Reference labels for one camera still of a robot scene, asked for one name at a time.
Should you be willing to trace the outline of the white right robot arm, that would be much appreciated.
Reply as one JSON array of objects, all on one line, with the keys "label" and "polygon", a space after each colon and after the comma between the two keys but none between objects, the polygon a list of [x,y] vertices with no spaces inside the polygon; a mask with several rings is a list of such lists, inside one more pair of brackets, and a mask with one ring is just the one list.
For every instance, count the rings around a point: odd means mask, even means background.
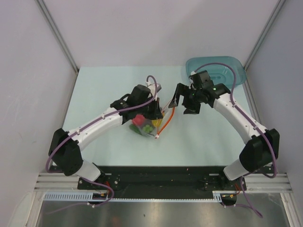
[{"label": "white right robot arm", "polygon": [[224,190],[235,185],[235,180],[253,173],[265,165],[276,164],[279,149],[279,133],[267,129],[249,116],[235,101],[232,92],[224,84],[184,85],[178,83],[170,108],[177,107],[180,98],[184,114],[199,114],[201,104],[207,104],[219,112],[238,132],[245,144],[237,160],[226,166],[218,184]]}]

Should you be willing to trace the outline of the clear zip top bag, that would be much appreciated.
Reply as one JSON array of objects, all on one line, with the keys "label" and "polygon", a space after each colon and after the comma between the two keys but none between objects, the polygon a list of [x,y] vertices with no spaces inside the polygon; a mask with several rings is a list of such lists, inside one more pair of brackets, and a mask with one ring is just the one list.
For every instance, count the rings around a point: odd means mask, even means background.
[{"label": "clear zip top bag", "polygon": [[160,136],[160,134],[165,130],[165,128],[168,126],[168,124],[172,120],[174,113],[175,113],[175,107],[168,108],[168,105],[169,105],[169,103],[167,103],[163,108],[161,108],[163,118],[162,118],[162,123],[161,123],[160,127],[154,127],[152,124],[152,120],[145,118],[145,122],[140,127],[143,127],[148,124],[154,128],[151,135],[145,136],[145,137],[153,137],[153,138],[157,139]]}]

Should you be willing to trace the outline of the yellow fake lemon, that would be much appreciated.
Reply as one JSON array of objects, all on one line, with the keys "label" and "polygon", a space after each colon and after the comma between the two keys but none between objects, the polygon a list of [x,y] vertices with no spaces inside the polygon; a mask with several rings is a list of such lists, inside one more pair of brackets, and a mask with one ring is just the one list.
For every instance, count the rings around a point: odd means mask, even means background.
[{"label": "yellow fake lemon", "polygon": [[152,120],[151,122],[154,127],[160,127],[162,123],[162,119]]}]

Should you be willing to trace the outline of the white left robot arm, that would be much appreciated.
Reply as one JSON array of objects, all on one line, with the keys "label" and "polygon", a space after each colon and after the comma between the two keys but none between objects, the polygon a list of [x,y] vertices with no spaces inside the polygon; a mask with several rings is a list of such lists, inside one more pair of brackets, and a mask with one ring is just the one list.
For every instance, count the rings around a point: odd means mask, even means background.
[{"label": "white left robot arm", "polygon": [[114,101],[100,116],[73,130],[57,129],[51,141],[49,158],[65,176],[77,175],[88,180],[94,189],[105,183],[103,172],[82,158],[82,151],[106,131],[133,120],[138,115],[146,119],[161,119],[157,93],[160,84],[137,85],[130,94]]}]

